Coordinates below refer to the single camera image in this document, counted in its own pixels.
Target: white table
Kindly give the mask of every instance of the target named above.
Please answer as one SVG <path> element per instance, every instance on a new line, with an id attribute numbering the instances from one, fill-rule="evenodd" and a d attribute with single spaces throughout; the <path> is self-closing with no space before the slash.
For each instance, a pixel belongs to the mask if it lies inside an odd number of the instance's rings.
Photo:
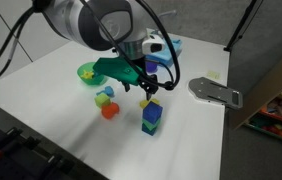
<path id="1" fill-rule="evenodd" d="M 214 71 L 220 79 L 213 80 L 226 85 L 229 53 L 221 45 L 179 38 L 181 81 L 174 91 L 160 89 L 154 96 L 164 110 L 153 137 L 141 131 L 141 88 L 125 93 L 113 79 L 89 87 L 76 74 L 80 65 L 113 54 L 73 42 L 1 79 L 0 107 L 110 179 L 219 179 L 225 108 L 195 100 L 187 84 Z M 160 81 L 168 77 L 163 69 L 158 75 Z M 95 93 L 108 85 L 121 108 L 112 121 L 94 103 Z"/>

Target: green bowl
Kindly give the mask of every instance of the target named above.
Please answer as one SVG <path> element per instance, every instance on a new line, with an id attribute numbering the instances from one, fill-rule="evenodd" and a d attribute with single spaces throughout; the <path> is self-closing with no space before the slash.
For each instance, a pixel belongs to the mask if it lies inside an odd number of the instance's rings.
<path id="1" fill-rule="evenodd" d="M 77 70 L 77 74 L 79 76 L 79 78 L 85 82 L 87 85 L 102 85 L 106 82 L 106 78 L 104 77 L 104 75 L 99 75 L 97 77 L 94 77 L 92 79 L 85 79 L 82 78 L 81 75 L 84 73 L 84 70 L 87 72 L 91 72 L 94 71 L 93 70 L 93 66 L 94 66 L 95 62 L 90 62 L 90 63 L 86 63 L 83 64 L 82 66 L 79 67 L 79 69 Z"/>

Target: blue cube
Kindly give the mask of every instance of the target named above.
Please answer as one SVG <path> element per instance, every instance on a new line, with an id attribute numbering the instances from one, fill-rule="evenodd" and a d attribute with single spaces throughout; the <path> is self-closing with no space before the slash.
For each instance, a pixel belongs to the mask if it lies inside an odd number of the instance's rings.
<path id="1" fill-rule="evenodd" d="M 155 134 L 155 132 L 157 131 L 157 128 L 154 128 L 154 129 L 152 129 L 152 130 L 150 131 L 150 130 L 147 128 L 147 126 L 142 123 L 142 131 L 145 132 L 145 133 L 147 133 L 147 134 L 149 134 L 149 135 L 151 135 L 151 136 L 153 136 L 153 135 Z"/>
<path id="2" fill-rule="evenodd" d="M 150 102 L 144 109 L 142 118 L 151 124 L 156 124 L 161 118 L 163 108 L 153 102 Z"/>

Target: green block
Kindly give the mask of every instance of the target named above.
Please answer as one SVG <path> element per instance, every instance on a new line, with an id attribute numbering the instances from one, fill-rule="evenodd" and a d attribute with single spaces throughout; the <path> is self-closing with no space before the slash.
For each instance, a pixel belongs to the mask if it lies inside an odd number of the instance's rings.
<path id="1" fill-rule="evenodd" d="M 93 66 L 93 69 L 123 83 L 139 85 L 138 73 L 122 57 L 100 58 Z"/>
<path id="2" fill-rule="evenodd" d="M 101 108 L 102 106 L 109 106 L 111 104 L 110 97 L 104 93 L 99 94 L 94 98 L 95 104 Z"/>
<path id="3" fill-rule="evenodd" d="M 160 122 L 161 122 L 161 118 L 160 118 L 155 124 L 151 124 L 151 123 L 149 123 L 147 120 L 142 119 L 142 123 L 143 123 L 150 131 L 152 131 L 152 129 L 158 127 L 159 124 L 160 124 Z"/>

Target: metal plate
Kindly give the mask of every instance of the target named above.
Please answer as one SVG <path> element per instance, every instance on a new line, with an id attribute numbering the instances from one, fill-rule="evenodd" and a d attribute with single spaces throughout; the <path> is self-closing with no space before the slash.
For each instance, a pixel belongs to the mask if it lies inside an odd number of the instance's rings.
<path id="1" fill-rule="evenodd" d="M 205 77 L 192 79 L 189 82 L 189 91 L 198 99 L 225 105 L 232 109 L 240 109 L 243 105 L 240 92 Z"/>

